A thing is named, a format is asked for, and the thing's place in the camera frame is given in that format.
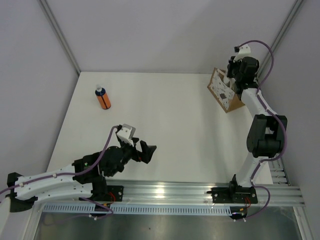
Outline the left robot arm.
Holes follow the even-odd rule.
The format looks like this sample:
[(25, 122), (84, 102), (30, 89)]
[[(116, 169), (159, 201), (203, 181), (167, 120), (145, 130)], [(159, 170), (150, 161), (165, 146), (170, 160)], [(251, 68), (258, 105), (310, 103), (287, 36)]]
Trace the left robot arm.
[(9, 211), (19, 213), (30, 210), (34, 204), (47, 200), (89, 199), (96, 202), (120, 202), (123, 188), (108, 186), (107, 178), (121, 173), (125, 165), (133, 160), (148, 164), (157, 149), (155, 145), (140, 142), (135, 145), (121, 142), (119, 146), (105, 147), (102, 151), (86, 155), (59, 170), (23, 176), (12, 172), (7, 177), (10, 188)]

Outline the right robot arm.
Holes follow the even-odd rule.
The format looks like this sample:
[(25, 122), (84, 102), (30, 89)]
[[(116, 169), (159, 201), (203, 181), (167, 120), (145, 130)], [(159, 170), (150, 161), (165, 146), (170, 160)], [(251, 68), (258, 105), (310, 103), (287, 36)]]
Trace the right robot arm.
[(232, 56), (227, 66), (227, 77), (235, 80), (235, 92), (253, 118), (246, 139), (248, 155), (227, 190), (228, 198), (236, 203), (254, 194), (261, 167), (277, 160), (287, 146), (288, 119), (278, 115), (264, 99), (255, 81), (258, 68), (259, 61), (251, 56)]

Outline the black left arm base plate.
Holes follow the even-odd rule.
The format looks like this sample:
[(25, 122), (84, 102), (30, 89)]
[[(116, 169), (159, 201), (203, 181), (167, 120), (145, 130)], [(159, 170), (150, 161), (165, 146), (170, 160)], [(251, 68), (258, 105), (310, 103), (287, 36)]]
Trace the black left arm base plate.
[(96, 186), (90, 200), (97, 202), (122, 202), (124, 187), (122, 185)]

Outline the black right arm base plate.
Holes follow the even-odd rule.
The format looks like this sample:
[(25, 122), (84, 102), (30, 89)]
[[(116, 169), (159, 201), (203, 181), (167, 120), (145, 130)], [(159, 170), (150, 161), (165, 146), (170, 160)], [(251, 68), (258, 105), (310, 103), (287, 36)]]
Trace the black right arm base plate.
[(258, 203), (257, 193), (253, 187), (213, 187), (206, 193), (211, 195), (212, 202), (215, 204)]

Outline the orange blue pump bottle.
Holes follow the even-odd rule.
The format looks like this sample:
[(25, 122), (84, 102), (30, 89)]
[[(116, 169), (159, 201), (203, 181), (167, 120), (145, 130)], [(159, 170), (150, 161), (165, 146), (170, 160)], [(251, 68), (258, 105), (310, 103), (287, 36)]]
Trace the orange blue pump bottle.
[(95, 89), (95, 95), (102, 109), (108, 110), (111, 108), (110, 99), (108, 97), (106, 90), (103, 87), (101, 87), (100, 85), (97, 85)]

